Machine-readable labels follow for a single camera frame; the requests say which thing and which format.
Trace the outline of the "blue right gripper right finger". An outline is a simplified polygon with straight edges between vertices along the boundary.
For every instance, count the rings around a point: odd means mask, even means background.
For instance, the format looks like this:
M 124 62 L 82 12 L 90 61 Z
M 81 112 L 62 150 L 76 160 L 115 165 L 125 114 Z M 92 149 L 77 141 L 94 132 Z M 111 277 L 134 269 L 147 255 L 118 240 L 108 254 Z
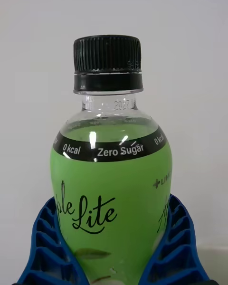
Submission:
M 147 264 L 140 285 L 191 285 L 209 280 L 197 253 L 192 219 L 170 195 L 165 234 Z

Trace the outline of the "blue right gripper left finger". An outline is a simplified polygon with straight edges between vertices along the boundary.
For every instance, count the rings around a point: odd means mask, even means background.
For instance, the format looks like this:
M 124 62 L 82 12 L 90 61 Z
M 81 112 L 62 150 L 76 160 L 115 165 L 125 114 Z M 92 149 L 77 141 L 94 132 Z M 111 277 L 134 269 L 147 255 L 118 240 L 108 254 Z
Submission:
M 30 255 L 17 284 L 89 284 L 85 273 L 60 233 L 54 198 L 46 202 L 34 222 Z

